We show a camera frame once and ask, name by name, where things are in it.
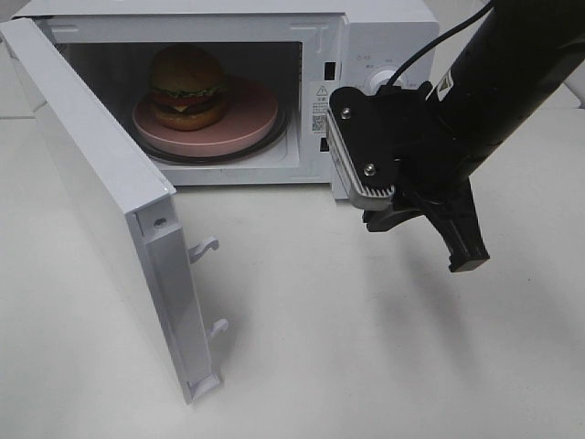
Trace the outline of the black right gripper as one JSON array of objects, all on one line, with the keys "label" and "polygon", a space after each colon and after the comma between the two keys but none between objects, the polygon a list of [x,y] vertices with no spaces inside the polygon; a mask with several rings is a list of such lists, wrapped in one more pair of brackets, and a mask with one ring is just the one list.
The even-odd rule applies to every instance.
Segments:
[{"label": "black right gripper", "polygon": [[443,90],[425,81],[417,89],[384,86],[366,103],[369,187],[396,186],[401,178],[421,192],[452,187],[430,199],[398,194],[388,208],[366,210],[362,222],[367,230],[392,230],[422,216],[424,204],[449,251],[451,273],[470,272],[489,261],[467,177],[498,147],[493,127],[498,88],[464,82]]}]

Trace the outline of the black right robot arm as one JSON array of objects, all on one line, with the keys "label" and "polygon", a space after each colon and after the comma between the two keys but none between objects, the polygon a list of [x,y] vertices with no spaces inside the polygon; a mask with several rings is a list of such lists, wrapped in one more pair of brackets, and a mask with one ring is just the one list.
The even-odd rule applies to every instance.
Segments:
[{"label": "black right robot arm", "polygon": [[397,193],[389,208],[364,214],[367,229],[423,216],[441,234],[451,271],[486,262],[471,174],[583,60],[581,1],[494,2],[440,81],[375,98]]}]

